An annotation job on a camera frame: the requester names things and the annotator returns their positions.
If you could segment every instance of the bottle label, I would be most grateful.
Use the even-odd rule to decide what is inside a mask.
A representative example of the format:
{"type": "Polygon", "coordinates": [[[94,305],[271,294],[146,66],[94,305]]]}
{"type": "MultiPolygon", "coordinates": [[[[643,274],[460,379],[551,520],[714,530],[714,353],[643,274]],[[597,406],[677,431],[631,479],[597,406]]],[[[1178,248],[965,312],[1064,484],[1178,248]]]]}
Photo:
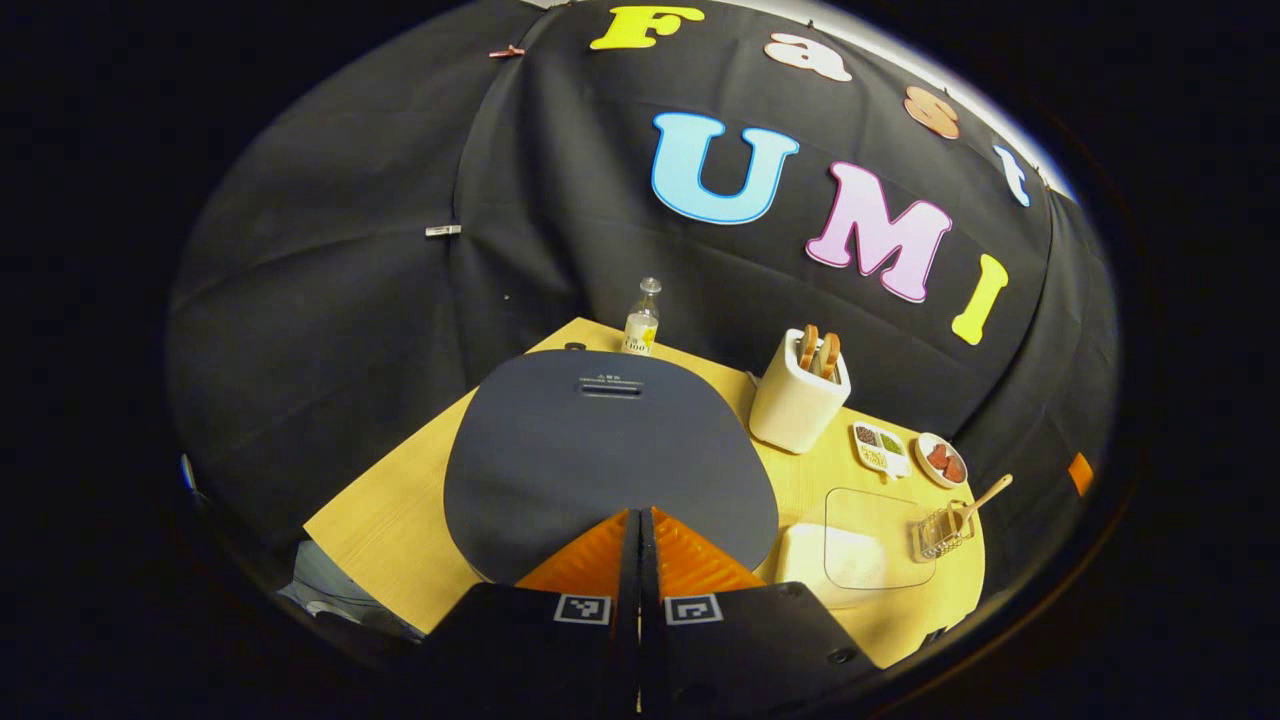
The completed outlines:
{"type": "Polygon", "coordinates": [[[658,324],[648,315],[627,318],[626,337],[622,338],[622,351],[634,355],[649,355],[653,338],[658,334],[658,324]]]}

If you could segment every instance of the pink letter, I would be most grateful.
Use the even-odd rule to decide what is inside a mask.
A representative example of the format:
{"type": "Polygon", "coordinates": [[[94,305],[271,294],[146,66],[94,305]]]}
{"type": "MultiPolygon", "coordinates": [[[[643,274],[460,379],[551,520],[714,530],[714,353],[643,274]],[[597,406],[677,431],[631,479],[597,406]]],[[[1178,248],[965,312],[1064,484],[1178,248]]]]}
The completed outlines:
{"type": "Polygon", "coordinates": [[[942,233],[951,229],[951,218],[937,205],[918,200],[890,222],[879,178],[849,163],[832,163],[831,174],[838,182],[836,204],[822,237],[810,240],[805,252],[819,263],[844,268],[851,260],[849,240],[858,227],[858,272],[872,274],[899,250],[893,266],[881,274],[881,284],[904,300],[924,302],[924,279],[942,233]]]}

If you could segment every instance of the wooden handle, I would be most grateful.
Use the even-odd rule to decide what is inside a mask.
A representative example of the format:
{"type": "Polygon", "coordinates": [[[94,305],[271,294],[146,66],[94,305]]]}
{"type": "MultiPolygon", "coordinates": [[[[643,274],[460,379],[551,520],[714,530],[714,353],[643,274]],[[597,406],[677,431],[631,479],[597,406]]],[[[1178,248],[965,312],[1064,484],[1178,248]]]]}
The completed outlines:
{"type": "Polygon", "coordinates": [[[1004,478],[996,480],[996,484],[987,488],[987,492],[982,493],[982,497],[979,497],[973,505],[966,505],[963,510],[960,510],[961,524],[969,519],[969,515],[973,515],[979,507],[982,507],[983,503],[996,497],[997,492],[1007,488],[1011,484],[1014,484],[1014,475],[1011,474],[1005,475],[1004,478]]]}

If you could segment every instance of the black background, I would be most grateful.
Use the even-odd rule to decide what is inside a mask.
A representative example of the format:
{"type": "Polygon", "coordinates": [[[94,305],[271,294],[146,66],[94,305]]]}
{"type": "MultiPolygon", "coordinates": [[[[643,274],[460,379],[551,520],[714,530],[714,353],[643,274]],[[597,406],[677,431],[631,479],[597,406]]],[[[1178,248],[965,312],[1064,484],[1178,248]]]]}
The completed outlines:
{"type": "MultiPolygon", "coordinates": [[[[1021,88],[1070,128],[1140,228],[1143,266],[1128,270],[1158,279],[1125,342],[1167,357],[1151,369],[1149,429],[1121,439],[1153,446],[1155,465],[1097,560],[1011,641],[896,712],[1262,716],[1276,706],[1275,653],[1258,644],[1274,603],[1247,591],[1275,557],[1274,539],[1254,539],[1274,491],[1238,452],[1213,461],[1183,434],[1230,448],[1242,441],[1224,430],[1247,432],[1245,404],[1263,391],[1268,304],[1258,286],[1229,282],[1265,242],[1249,211],[1263,206],[1267,168],[1268,83],[1251,78],[1262,10],[1080,5],[856,8],[1006,108],[1021,88]]],[[[189,527],[160,328],[182,242],[250,140],[439,9],[10,12],[20,213],[6,228],[17,282],[5,290],[27,316],[12,354],[33,355],[15,375],[19,466],[6,473],[19,716],[332,714],[364,689],[334,651],[209,560],[189,527]]]]}

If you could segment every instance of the yellow letter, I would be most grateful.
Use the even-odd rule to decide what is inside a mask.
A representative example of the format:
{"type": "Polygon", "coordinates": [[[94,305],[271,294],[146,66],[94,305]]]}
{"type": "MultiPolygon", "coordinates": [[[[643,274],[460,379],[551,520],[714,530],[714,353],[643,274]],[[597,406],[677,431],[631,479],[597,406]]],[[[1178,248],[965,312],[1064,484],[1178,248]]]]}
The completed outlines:
{"type": "Polygon", "coordinates": [[[591,50],[618,47],[653,47],[657,40],[649,37],[649,28],[658,35],[672,35],[680,29],[680,18],[701,20],[707,15],[698,8],[667,8],[663,5],[627,5],[613,8],[613,23],[604,37],[591,41],[591,50]]]}
{"type": "Polygon", "coordinates": [[[982,264],[982,277],[978,278],[978,287],[973,290],[969,306],[951,322],[951,332],[964,338],[969,345],[982,342],[982,325],[986,324],[987,315],[991,315],[991,306],[996,304],[1000,288],[1009,284],[1009,273],[1005,272],[1000,260],[983,254],[979,263],[982,264]]]}

